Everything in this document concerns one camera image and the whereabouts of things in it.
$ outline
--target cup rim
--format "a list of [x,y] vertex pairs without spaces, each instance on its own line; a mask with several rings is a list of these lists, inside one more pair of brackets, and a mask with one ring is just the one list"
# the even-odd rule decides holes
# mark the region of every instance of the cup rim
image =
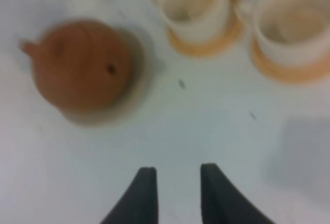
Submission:
[[161,15],[168,23],[171,23],[172,26],[182,28],[182,27],[189,27],[191,25],[196,25],[196,24],[200,23],[206,16],[208,16],[209,14],[212,13],[214,7],[217,5],[218,2],[220,2],[220,1],[213,0],[210,7],[202,15],[200,15],[194,19],[191,19],[187,22],[186,21],[176,21],[176,20],[169,18],[164,11],[164,4],[166,3],[166,1],[162,1],[159,5],[159,8],[160,8]]
[[256,11],[254,12],[254,18],[253,18],[254,30],[256,31],[259,39],[262,39],[263,42],[266,42],[267,44],[269,44],[271,46],[276,46],[277,48],[280,48],[280,49],[291,50],[291,49],[300,49],[301,47],[309,47],[311,45],[318,43],[320,40],[324,40],[326,37],[330,36],[330,24],[329,24],[329,26],[327,28],[325,28],[322,32],[320,32],[319,34],[311,37],[310,39],[307,39],[307,40],[304,40],[301,42],[296,42],[293,44],[285,44],[285,43],[277,42],[277,41],[267,38],[261,31],[260,20],[261,20],[261,17],[263,15],[263,12],[264,12],[265,8],[267,7],[267,5],[273,1],[274,0],[259,0],[256,5],[256,9],[255,9]]

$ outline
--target white table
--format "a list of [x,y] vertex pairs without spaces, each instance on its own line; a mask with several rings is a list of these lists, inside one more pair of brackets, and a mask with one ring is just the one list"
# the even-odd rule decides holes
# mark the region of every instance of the white table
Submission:
[[[329,79],[291,86],[264,77],[249,32],[213,60],[185,58],[149,0],[0,0],[0,10],[0,223],[98,223],[139,167],[154,166],[159,223],[201,224],[207,162],[276,223],[330,223]],[[120,124],[67,121],[16,47],[76,15],[133,24],[153,43],[153,84]]]

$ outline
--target white cup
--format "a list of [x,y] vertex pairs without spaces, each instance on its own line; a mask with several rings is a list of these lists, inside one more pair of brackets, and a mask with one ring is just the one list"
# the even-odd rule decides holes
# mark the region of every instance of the white cup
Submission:
[[253,27],[269,60],[293,67],[312,64],[330,52],[330,0],[260,0]]
[[189,43],[207,43],[219,36],[232,16],[230,0],[155,1],[168,27]]

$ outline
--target clay pot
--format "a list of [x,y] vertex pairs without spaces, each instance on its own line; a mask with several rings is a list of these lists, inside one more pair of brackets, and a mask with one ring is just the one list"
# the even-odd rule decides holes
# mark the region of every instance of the clay pot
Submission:
[[39,44],[27,42],[22,50],[32,58],[40,93],[62,110],[108,107],[124,94],[132,75],[125,42],[95,21],[60,25]]

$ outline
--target cup base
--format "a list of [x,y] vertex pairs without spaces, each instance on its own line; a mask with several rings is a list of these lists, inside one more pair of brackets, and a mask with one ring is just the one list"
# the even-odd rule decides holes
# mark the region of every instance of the cup base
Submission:
[[330,52],[313,64],[297,67],[284,66],[272,62],[265,56],[257,39],[254,38],[252,57],[253,63],[262,74],[284,83],[309,83],[330,75]]
[[[232,5],[236,5],[239,0],[230,0]],[[234,44],[244,31],[243,22],[237,17],[234,8],[232,8],[232,19],[225,33],[203,44],[192,44],[180,39],[171,29],[169,29],[168,36],[172,46],[182,54],[190,57],[208,57],[218,54],[230,45]]]

